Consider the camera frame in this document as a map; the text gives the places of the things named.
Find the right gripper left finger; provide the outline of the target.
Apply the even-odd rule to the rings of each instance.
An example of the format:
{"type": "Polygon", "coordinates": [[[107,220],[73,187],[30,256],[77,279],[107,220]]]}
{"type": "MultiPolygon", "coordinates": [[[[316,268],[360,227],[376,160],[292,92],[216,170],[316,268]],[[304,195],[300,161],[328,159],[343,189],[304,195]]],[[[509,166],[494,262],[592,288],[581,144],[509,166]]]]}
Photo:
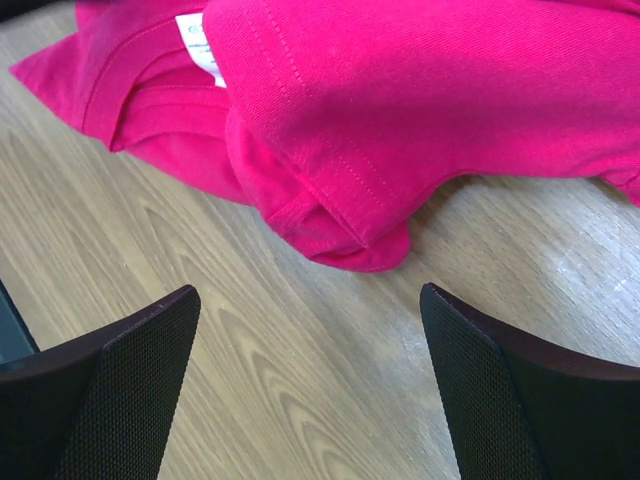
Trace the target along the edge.
{"type": "Polygon", "coordinates": [[[200,311],[185,285],[97,330],[3,359],[2,478],[157,478],[200,311]]]}

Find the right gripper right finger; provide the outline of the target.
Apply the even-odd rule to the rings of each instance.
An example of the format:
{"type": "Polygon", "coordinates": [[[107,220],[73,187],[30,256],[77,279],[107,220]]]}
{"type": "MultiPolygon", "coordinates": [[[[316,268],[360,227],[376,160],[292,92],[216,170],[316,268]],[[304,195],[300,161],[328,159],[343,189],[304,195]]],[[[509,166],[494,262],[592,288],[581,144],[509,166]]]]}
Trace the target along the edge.
{"type": "Polygon", "coordinates": [[[638,368],[543,340],[433,283],[420,311],[462,478],[638,478],[638,368]]]}

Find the magenta pink t-shirt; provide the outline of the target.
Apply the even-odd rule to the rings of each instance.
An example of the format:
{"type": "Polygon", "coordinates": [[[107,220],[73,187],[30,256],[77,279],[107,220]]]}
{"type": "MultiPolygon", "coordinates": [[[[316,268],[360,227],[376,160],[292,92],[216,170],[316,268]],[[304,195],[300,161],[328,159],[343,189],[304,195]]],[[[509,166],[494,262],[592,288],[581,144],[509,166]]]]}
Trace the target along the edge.
{"type": "Polygon", "coordinates": [[[54,115],[373,273],[463,175],[639,198],[635,1],[113,1],[11,71],[54,115]]]}

